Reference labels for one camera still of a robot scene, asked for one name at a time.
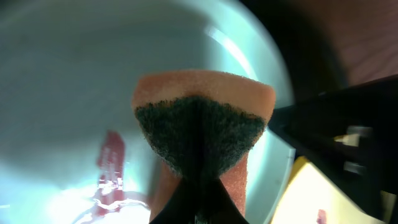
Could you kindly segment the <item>light blue plate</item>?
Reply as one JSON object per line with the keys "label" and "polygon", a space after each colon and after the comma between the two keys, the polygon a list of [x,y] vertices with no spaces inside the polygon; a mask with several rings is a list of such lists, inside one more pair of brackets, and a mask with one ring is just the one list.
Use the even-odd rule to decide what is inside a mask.
{"label": "light blue plate", "polygon": [[287,67],[238,1],[3,1],[1,222],[148,223],[159,158],[138,80],[217,70],[293,103]]}

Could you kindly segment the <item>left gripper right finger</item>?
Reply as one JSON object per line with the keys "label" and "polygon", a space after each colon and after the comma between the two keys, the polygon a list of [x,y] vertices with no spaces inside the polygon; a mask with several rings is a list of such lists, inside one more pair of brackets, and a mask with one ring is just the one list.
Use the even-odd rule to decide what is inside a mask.
{"label": "left gripper right finger", "polygon": [[200,224],[248,224],[220,179],[212,180],[202,188],[198,222]]}

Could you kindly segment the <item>green and orange sponge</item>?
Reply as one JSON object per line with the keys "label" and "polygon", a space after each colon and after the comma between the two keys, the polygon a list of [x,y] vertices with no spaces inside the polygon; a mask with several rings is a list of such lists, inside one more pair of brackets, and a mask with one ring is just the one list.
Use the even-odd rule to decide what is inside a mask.
{"label": "green and orange sponge", "polygon": [[[197,188],[198,209],[202,188],[224,174],[244,192],[248,153],[264,133],[275,100],[271,86],[225,72],[183,70],[141,78],[132,96],[134,116],[165,164],[150,221],[182,179]],[[199,223],[198,211],[190,223]]]}

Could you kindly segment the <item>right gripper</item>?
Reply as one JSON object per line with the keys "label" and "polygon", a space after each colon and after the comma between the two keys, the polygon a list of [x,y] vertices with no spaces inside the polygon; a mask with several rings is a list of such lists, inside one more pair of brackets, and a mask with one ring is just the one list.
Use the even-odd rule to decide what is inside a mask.
{"label": "right gripper", "polygon": [[362,211],[382,218],[381,193],[397,194],[397,76],[276,109],[269,127]]}

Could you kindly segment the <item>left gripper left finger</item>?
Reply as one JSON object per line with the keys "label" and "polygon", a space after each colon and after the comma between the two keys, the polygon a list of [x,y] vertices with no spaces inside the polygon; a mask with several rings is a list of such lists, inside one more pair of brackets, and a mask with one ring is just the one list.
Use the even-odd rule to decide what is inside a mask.
{"label": "left gripper left finger", "polygon": [[194,220],[198,211],[197,188],[182,179],[163,209],[150,224],[187,224]]}

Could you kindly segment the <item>yellow plate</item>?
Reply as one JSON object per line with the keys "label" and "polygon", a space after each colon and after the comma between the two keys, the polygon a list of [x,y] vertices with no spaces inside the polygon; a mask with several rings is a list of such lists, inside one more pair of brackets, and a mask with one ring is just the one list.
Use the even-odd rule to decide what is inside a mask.
{"label": "yellow plate", "polygon": [[381,192],[382,217],[373,218],[360,209],[315,165],[301,156],[293,164],[287,188],[271,224],[367,224],[387,223],[397,196]]}

